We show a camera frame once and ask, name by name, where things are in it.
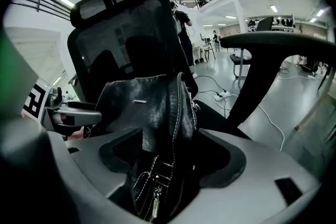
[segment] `gray floor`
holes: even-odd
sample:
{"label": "gray floor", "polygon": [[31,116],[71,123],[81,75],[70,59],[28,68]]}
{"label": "gray floor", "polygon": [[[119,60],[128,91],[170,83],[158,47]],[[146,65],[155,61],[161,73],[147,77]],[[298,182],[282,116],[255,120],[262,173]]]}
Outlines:
{"label": "gray floor", "polygon": [[[208,63],[198,63],[191,69],[199,76],[207,75],[213,77],[221,87],[230,93],[239,95],[237,81],[235,81],[235,76],[233,75],[233,63],[229,58],[230,54],[232,52],[226,52],[226,50],[216,52],[216,60],[214,60],[213,55],[210,55]],[[244,66],[243,75],[247,74],[247,71],[248,66]],[[278,77],[307,77],[307,75],[294,63],[291,63],[289,74],[281,73]],[[260,104],[268,113],[271,120],[285,134],[285,143],[282,151],[292,156],[318,179],[322,178],[334,152],[333,141],[330,143],[325,142],[328,133],[336,123],[334,104],[330,101],[324,101],[309,122],[299,131],[295,131],[293,128],[301,121],[318,98],[319,93],[317,92],[317,88],[321,78],[321,76],[318,76],[317,80],[303,78],[289,80],[276,79]],[[196,82],[199,91],[221,91],[210,78],[200,77],[196,79]],[[336,96],[336,86],[334,84],[330,92],[333,96]],[[213,101],[213,92],[198,93],[195,99],[205,102],[217,112],[224,115],[224,110]],[[231,108],[235,100],[236,97],[228,97],[226,99],[226,107]],[[261,108],[257,108],[239,128],[252,140],[280,149],[282,134],[270,124]]]}

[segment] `white cable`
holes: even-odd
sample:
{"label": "white cable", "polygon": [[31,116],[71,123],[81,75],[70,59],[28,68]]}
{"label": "white cable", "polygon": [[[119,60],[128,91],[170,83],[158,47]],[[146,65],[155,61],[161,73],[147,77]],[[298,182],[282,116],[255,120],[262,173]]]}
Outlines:
{"label": "white cable", "polygon": [[[228,96],[226,96],[226,97],[224,97],[224,98],[227,98],[227,97],[229,97],[229,96],[231,96],[231,95],[238,97],[238,95],[236,95],[236,94],[229,94]],[[215,101],[215,99],[214,99],[214,102],[215,102],[220,108],[224,109],[224,107],[222,107],[221,105],[219,105],[219,104]],[[266,113],[266,111],[262,108],[262,106],[261,106],[260,104],[259,104],[258,106],[259,106],[259,107],[261,108],[261,110],[264,112],[264,114],[265,114],[266,117],[268,118],[269,122],[270,122],[275,128],[277,128],[277,129],[281,132],[281,134],[282,134],[282,143],[281,143],[281,146],[280,146],[280,151],[282,151],[282,147],[283,147],[283,144],[284,144],[284,142],[285,142],[285,134],[284,134],[284,132],[283,132],[277,125],[275,125],[275,124],[273,123],[273,121],[270,119],[269,115],[268,115],[268,114]]]}
{"label": "white cable", "polygon": [[306,77],[302,77],[302,76],[293,76],[293,77],[290,77],[290,78],[284,78],[284,79],[292,79],[292,78],[312,79],[312,78],[306,78]]}

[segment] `white ceiling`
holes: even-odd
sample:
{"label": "white ceiling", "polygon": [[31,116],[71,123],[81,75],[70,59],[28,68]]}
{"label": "white ceiling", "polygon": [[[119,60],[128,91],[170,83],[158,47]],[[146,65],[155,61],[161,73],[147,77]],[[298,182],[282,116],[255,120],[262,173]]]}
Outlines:
{"label": "white ceiling", "polygon": [[53,84],[64,72],[59,55],[59,33],[36,28],[8,27],[5,29],[14,47],[36,74]]}
{"label": "white ceiling", "polygon": [[[324,0],[239,0],[239,2],[243,7],[246,18],[262,15],[278,17],[281,15],[293,14],[295,19],[310,21],[315,17],[318,19],[317,23],[333,23],[331,10],[324,12],[321,17],[316,17],[316,14],[320,9],[328,7]],[[275,5],[278,13],[274,13],[270,8],[270,5]],[[222,6],[208,16],[202,18],[202,23],[230,24],[238,22],[238,19],[225,18],[227,15],[237,16],[233,3]]]}

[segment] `chair seat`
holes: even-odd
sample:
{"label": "chair seat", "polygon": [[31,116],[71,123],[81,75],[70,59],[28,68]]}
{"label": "chair seat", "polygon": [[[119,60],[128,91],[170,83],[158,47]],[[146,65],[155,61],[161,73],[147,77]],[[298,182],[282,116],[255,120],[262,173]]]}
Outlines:
{"label": "chair seat", "polygon": [[[232,62],[235,64],[235,65],[239,65],[240,64],[240,57],[236,57],[234,54],[231,54],[230,55],[230,59],[232,60]],[[243,64],[244,65],[250,65],[252,63],[252,59],[244,59],[243,60]]]}

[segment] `glossy floor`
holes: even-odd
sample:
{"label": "glossy floor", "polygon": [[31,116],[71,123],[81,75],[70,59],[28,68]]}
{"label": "glossy floor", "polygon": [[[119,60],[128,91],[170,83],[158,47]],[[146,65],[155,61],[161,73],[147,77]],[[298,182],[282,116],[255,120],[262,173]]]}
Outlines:
{"label": "glossy floor", "polygon": [[[233,75],[233,63],[229,58],[230,54],[232,52],[221,50],[221,52],[216,52],[216,60],[213,55],[210,55],[208,63],[198,63],[191,69],[198,76],[211,76],[221,87],[230,93],[239,95],[237,81]],[[292,76],[308,77],[309,75],[294,63],[289,64],[288,62],[284,62],[283,64],[286,67],[289,65],[289,73],[279,73],[277,78],[289,78]],[[247,71],[248,66],[244,66],[243,75]],[[336,124],[335,104],[329,99],[323,101],[316,113],[300,130],[295,131],[294,127],[307,114],[323,90],[326,83],[323,84],[320,91],[317,91],[321,79],[321,76],[317,76],[316,80],[304,78],[276,79],[260,104],[271,120],[285,134],[285,143],[282,151],[292,156],[318,179],[322,178],[334,152],[334,142],[336,139],[327,142],[327,136]],[[222,91],[208,77],[198,77],[196,78],[196,82],[199,91]],[[330,93],[336,96],[335,83],[333,83]],[[217,112],[224,115],[224,110],[213,101],[214,92],[198,93],[195,99],[205,102]],[[235,96],[228,97],[226,99],[226,107],[231,108],[235,100]],[[282,134],[270,124],[261,108],[257,108],[239,128],[252,140],[264,143],[275,149],[280,149],[283,139]]]}

